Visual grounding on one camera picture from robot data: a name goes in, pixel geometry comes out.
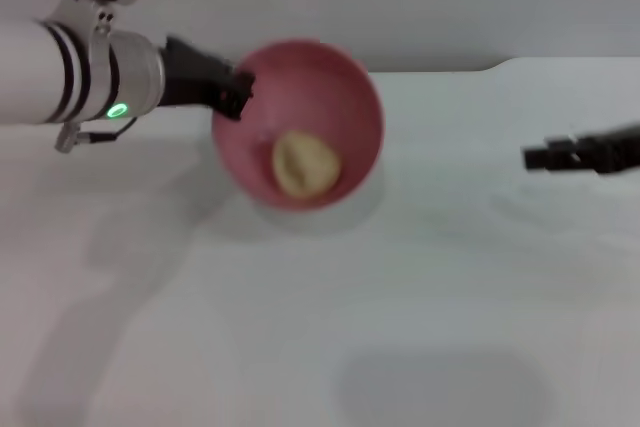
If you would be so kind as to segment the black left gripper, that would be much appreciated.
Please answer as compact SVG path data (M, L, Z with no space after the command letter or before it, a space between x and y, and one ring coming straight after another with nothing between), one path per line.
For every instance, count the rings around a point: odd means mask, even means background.
M160 55L165 78L160 106L205 105L229 120L241 119L253 97L254 73L232 70L225 60L174 36Z

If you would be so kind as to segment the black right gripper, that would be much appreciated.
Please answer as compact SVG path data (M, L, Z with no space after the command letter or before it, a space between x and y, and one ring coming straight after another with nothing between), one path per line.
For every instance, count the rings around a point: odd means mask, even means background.
M632 124L580 137L547 140L541 146L524 147L522 160L527 171L593 170L611 175L639 167L639 125Z

